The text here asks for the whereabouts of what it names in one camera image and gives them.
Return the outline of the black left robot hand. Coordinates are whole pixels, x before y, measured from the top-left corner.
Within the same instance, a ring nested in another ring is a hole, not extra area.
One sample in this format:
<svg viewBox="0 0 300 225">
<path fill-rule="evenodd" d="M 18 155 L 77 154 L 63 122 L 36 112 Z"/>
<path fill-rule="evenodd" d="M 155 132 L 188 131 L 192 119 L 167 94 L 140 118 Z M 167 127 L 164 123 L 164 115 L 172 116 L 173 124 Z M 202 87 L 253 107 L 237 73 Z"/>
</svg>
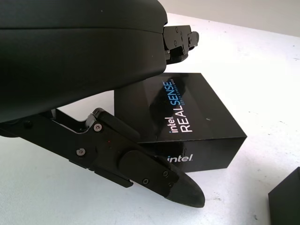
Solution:
<svg viewBox="0 0 300 225">
<path fill-rule="evenodd" d="M 138 183 L 201 208 L 201 188 L 139 145 L 139 134 L 101 108 L 78 121 L 60 107 L 160 75 L 199 42 L 168 26 L 157 0 L 3 0 L 0 134 L 20 137 L 123 187 Z"/>
</svg>

